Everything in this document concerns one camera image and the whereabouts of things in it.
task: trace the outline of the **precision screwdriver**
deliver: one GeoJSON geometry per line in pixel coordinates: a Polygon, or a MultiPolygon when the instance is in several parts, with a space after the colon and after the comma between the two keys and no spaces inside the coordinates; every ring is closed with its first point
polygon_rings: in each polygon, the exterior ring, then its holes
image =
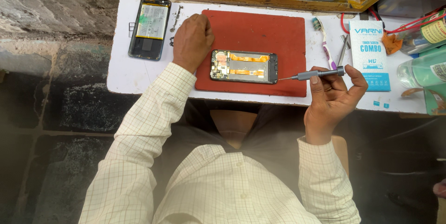
{"type": "Polygon", "coordinates": [[[286,78],[286,79],[298,79],[299,81],[302,81],[302,80],[309,80],[309,78],[312,76],[322,77],[322,76],[331,75],[331,74],[337,74],[338,76],[344,76],[344,67],[338,66],[338,69],[331,70],[331,71],[317,71],[316,70],[316,71],[301,72],[301,73],[291,76],[291,78],[286,78]]]}

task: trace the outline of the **dark trousers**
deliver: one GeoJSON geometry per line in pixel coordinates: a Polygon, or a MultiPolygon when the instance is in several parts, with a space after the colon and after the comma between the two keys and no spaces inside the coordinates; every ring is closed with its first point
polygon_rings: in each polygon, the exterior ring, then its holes
{"type": "Polygon", "coordinates": [[[171,125],[172,135],[164,143],[161,155],[154,160],[155,210],[176,168],[193,149],[206,144],[221,145],[226,153],[242,152],[258,161],[302,201],[298,187],[299,146],[296,139],[305,135],[305,110],[305,107],[262,105],[242,146],[235,149],[219,134],[204,101],[187,100],[181,119],[171,125]]]}

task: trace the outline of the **white table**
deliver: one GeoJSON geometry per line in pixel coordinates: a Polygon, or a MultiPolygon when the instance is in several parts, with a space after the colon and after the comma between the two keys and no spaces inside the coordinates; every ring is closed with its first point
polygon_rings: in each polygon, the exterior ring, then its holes
{"type": "MultiPolygon", "coordinates": [[[[129,35],[131,35],[131,33],[129,33],[129,23],[135,22],[139,3],[140,0],[120,0],[119,3],[117,25],[113,39],[113,47],[111,50],[111,59],[107,78],[107,87],[111,92],[124,94],[143,93],[148,85],[153,82],[164,70],[167,64],[172,61],[173,47],[169,45],[169,39],[175,35],[177,30],[175,29],[175,32],[173,33],[171,33],[169,30],[173,27],[175,22],[175,16],[173,14],[178,11],[179,5],[183,5],[184,8],[181,9],[180,18],[178,19],[176,28],[178,28],[182,22],[192,14],[200,14],[201,11],[205,9],[303,17],[305,18],[306,67],[307,69],[310,69],[313,66],[328,68],[328,63],[322,50],[322,34],[320,31],[315,31],[313,29],[311,19],[314,16],[311,13],[202,3],[172,3],[161,60],[148,61],[131,58],[128,56],[128,48],[130,45],[129,35]]],[[[339,18],[336,16],[319,17],[321,18],[321,21],[328,34],[327,44],[335,62],[337,62],[342,48],[342,42],[339,36],[344,34],[339,18]]],[[[402,24],[411,21],[411,19],[396,17],[383,17],[383,20],[385,21],[386,27],[389,29],[400,27],[402,24]]],[[[357,108],[375,111],[426,113],[425,100],[422,93],[415,93],[408,98],[401,97],[401,93],[405,91],[406,88],[403,87],[398,81],[397,67],[400,63],[410,59],[410,56],[407,56],[399,51],[391,56],[388,56],[387,66],[392,91],[367,92],[359,102],[357,108]],[[374,105],[374,101],[380,102],[380,105],[374,105]],[[384,108],[384,103],[388,103],[389,108],[384,108]]],[[[345,53],[343,65],[346,64],[352,65],[351,50],[347,50],[345,53]]],[[[344,77],[344,80],[348,87],[352,86],[348,76],[344,77]]],[[[309,90],[309,85],[307,85],[307,97],[305,98],[212,92],[195,89],[193,89],[190,93],[190,97],[200,99],[223,99],[291,105],[309,105],[311,103],[311,92],[309,90]]]]}

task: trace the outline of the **smartphone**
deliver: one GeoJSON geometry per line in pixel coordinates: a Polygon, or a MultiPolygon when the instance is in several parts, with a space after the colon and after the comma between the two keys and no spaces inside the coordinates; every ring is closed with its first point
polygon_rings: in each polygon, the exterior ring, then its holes
{"type": "Polygon", "coordinates": [[[169,19],[169,0],[141,0],[128,55],[159,60],[169,19]]]}
{"type": "Polygon", "coordinates": [[[277,83],[277,54],[213,50],[210,78],[216,81],[277,83]]]}

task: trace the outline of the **shirt sleeve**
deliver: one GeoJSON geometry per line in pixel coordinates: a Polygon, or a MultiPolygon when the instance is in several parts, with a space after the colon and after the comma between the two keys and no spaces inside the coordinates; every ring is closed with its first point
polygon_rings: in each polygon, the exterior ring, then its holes
{"type": "Polygon", "coordinates": [[[322,224],[358,224],[361,218],[353,202],[353,189],[333,143],[299,143],[299,190],[305,209],[322,224]]]}
{"type": "Polygon", "coordinates": [[[79,223],[151,223],[153,159],[171,135],[196,78],[169,63],[125,115],[88,187],[79,223]]]}

